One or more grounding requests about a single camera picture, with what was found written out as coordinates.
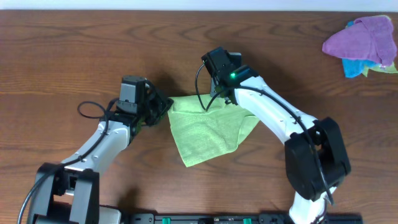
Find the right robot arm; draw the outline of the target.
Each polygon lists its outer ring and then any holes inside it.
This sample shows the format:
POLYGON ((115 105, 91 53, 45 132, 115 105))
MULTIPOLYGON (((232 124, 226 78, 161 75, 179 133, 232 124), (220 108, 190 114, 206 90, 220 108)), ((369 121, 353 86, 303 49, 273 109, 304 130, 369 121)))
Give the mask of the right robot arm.
POLYGON ((285 170, 295 190, 289 217, 294 223, 322 223, 333 192, 351 172, 340 127, 300 111, 279 96, 251 67, 206 68, 215 95, 255 115, 284 145, 285 170))

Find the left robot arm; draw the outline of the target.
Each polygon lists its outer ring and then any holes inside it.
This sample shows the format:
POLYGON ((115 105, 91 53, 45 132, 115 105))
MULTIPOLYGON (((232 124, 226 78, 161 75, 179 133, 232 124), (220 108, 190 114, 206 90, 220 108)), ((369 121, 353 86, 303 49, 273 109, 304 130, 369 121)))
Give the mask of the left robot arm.
POLYGON ((150 81, 122 82, 118 98, 98 105, 98 127, 77 152, 59 164, 44 163, 19 216, 28 223, 128 223, 120 209, 100 204, 100 177, 143 126, 156 125, 172 106, 150 81))

